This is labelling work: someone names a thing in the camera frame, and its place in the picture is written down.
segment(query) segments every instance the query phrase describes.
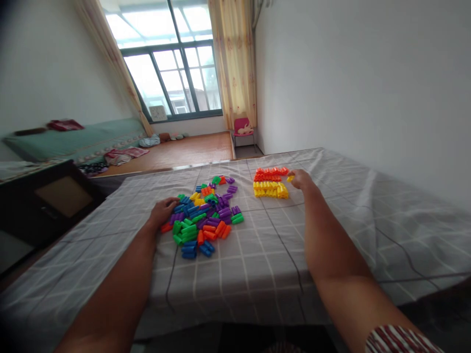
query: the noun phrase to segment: fingers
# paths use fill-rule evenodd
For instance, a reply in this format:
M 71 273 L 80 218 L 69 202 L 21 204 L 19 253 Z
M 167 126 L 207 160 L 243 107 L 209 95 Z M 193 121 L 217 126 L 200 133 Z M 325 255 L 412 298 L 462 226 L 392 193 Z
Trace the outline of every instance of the fingers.
M 172 202 L 179 203 L 180 199 L 175 198 L 175 197 L 169 197 L 169 198 L 166 198 L 166 199 L 162 200 L 162 202 L 165 204 L 166 207 L 168 207 L 170 205 L 170 203 L 172 203 Z
M 170 204 L 167 206 L 167 209 L 173 210 L 177 204 L 178 204 L 178 201 L 171 201 Z

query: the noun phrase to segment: row of red blocks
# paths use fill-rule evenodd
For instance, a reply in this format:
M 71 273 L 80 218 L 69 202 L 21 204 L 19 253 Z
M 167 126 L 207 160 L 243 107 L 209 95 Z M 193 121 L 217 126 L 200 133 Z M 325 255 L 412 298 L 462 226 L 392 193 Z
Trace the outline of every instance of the row of red blocks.
M 288 173 L 289 173 L 289 169 L 286 167 L 283 167 L 283 168 L 275 167 L 275 168 L 266 168 L 266 169 L 258 168 L 255 173 L 254 181 L 265 181 L 265 180 L 281 181 L 280 176 L 285 176 Z

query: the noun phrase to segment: curtain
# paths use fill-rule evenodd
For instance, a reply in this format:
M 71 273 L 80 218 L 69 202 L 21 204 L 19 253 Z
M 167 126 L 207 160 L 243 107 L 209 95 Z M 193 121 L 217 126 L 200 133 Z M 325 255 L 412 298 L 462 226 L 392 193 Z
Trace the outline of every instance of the curtain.
M 139 113 L 139 119 L 142 123 L 142 126 L 146 130 L 147 135 L 149 137 L 152 136 L 154 130 L 151 128 L 146 116 L 142 112 L 142 106 L 139 102 L 136 89 L 132 83 L 132 79 L 128 72 L 126 63 L 124 62 L 123 56 L 121 55 L 118 45 L 116 44 L 113 34 L 111 33 L 111 29 L 108 26 L 102 6 L 100 5 L 100 1 L 77 0 L 76 6 L 83 23 L 87 27 L 91 36 L 94 38 L 101 52 L 105 55 L 113 71 L 123 83 L 127 95 Z
M 219 91 L 227 129 L 234 120 L 249 118 L 257 126 L 253 2 L 209 0 Z

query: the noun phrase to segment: pink chair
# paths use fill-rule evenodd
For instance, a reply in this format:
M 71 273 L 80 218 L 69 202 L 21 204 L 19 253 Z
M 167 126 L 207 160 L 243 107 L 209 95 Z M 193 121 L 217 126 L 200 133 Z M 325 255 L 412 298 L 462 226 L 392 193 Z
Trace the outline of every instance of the pink chair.
M 254 150 L 255 150 L 255 153 L 257 153 L 257 149 L 255 148 L 254 132 L 252 131 L 252 132 L 249 132 L 248 134 L 237 133 L 237 131 L 239 131 L 240 128 L 244 128 L 246 125 L 250 125 L 249 118 L 239 118 L 239 119 L 234 120 L 234 147 L 237 147 L 236 137 L 252 135 L 252 139 L 254 140 Z

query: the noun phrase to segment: wooden floor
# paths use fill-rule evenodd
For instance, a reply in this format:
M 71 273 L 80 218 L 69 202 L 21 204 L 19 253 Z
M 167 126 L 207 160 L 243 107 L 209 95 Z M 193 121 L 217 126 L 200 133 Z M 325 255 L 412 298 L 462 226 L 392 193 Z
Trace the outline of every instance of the wooden floor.
M 131 162 L 110 168 L 97 177 L 144 171 L 159 171 L 199 163 L 234 159 L 231 134 L 228 131 L 186 137 L 150 147 L 149 153 Z

